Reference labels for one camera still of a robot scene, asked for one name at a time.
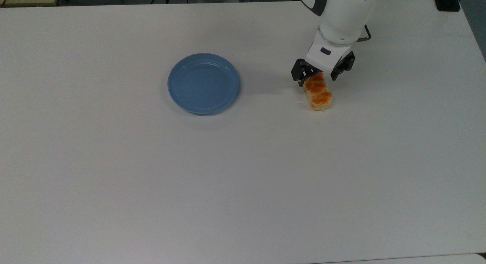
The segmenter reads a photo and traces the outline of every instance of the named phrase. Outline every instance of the food item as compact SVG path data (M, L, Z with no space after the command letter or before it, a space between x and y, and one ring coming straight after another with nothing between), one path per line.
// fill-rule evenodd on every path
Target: food item
M307 101L313 110L326 110L333 102L333 95L328 91L322 72L304 81Z

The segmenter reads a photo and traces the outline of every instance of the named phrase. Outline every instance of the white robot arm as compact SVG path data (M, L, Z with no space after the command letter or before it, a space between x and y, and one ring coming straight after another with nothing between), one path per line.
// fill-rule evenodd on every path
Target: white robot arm
M300 86L317 72L336 80L343 71L351 69L355 59L352 49L361 34L366 31L369 36L366 22L378 0L301 1L321 16L321 22L306 58L295 62L292 77Z

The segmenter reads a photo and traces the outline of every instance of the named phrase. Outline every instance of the orange topping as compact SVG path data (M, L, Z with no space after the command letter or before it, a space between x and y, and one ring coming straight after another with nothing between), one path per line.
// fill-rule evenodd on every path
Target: orange topping
M325 92L322 94L319 94L317 96L314 96L312 98L312 102L316 103L317 105L323 105L325 103L329 102L329 99L333 96L330 92Z

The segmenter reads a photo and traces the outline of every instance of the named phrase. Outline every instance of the white table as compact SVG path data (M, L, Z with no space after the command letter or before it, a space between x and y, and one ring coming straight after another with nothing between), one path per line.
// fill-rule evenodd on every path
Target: white table
M0 9L2 263L486 251L486 64L463 12L380 0L326 112L290 77L318 20L299 2ZM241 77L218 115L166 89L200 52Z

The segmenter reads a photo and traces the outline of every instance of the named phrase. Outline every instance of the plate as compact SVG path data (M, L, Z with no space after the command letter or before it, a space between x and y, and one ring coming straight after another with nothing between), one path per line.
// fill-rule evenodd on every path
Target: plate
M184 110L214 114L233 103L240 79L228 60L212 53L197 53L175 64L167 87L172 100Z

